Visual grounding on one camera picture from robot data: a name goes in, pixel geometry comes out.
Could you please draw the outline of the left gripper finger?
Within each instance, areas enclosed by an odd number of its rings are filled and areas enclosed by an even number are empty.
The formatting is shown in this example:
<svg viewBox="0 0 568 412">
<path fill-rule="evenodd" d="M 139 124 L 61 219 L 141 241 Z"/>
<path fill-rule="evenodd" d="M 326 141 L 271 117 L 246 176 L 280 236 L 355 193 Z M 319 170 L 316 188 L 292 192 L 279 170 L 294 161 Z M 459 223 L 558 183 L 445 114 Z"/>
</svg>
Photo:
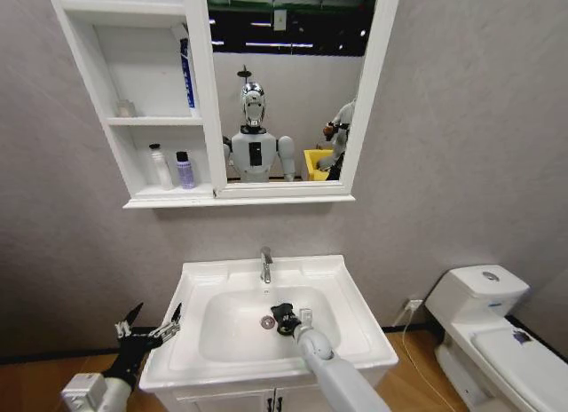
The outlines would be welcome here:
<svg viewBox="0 0 568 412">
<path fill-rule="evenodd" d="M 140 310 L 142 309 L 144 303 L 140 302 L 134 306 L 131 310 L 127 312 L 125 317 L 116 322 L 115 330 L 118 338 L 129 337 L 131 335 L 131 326 L 134 320 L 137 319 Z"/>
<path fill-rule="evenodd" d="M 182 303 L 179 303 L 172 314 L 170 321 L 162 324 L 157 329 L 150 332 L 150 337 L 161 341 L 168 341 L 180 331 L 180 318 L 182 311 Z"/>
</svg>

